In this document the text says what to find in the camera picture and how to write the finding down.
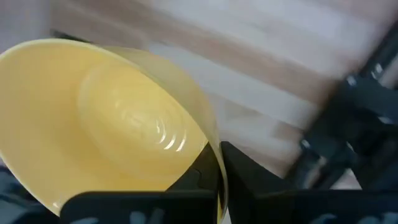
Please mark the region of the yellow plastic bowl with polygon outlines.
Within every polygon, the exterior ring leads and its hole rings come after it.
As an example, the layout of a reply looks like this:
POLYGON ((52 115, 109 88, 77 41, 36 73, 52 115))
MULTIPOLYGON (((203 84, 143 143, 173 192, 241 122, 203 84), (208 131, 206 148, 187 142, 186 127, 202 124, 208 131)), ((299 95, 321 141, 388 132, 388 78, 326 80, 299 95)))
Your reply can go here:
POLYGON ((209 144, 228 202, 215 115, 201 88, 152 53, 67 39, 0 54, 0 158, 60 224, 85 192, 165 191, 209 144))

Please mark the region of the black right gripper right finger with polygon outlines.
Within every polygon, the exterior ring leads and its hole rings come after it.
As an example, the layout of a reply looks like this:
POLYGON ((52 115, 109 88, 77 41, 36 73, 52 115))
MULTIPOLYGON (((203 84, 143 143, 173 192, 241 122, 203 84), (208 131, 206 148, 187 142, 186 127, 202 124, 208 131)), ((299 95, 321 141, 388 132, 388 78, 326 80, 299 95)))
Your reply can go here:
POLYGON ((232 224, 398 224, 398 191, 299 190, 221 142, 232 224))

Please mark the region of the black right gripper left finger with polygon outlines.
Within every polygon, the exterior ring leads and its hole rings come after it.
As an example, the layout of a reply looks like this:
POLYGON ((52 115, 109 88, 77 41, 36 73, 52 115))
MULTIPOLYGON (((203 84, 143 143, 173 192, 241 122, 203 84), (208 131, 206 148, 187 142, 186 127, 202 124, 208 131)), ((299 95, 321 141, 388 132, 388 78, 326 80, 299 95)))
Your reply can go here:
POLYGON ((207 144, 167 190, 81 193, 64 204, 60 224, 218 224, 219 187, 207 144))

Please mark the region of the black aluminium frame rails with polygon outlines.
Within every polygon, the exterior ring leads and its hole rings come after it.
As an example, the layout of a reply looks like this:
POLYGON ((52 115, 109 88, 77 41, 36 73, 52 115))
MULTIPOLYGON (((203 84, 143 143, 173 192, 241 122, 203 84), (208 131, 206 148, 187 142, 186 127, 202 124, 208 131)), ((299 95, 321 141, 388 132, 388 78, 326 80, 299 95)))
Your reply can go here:
POLYGON ((398 20, 305 131, 302 152, 286 180, 306 188, 311 171, 325 159, 310 189, 329 189, 352 170, 362 189, 398 190, 398 82, 392 87, 380 83, 397 58, 398 20))

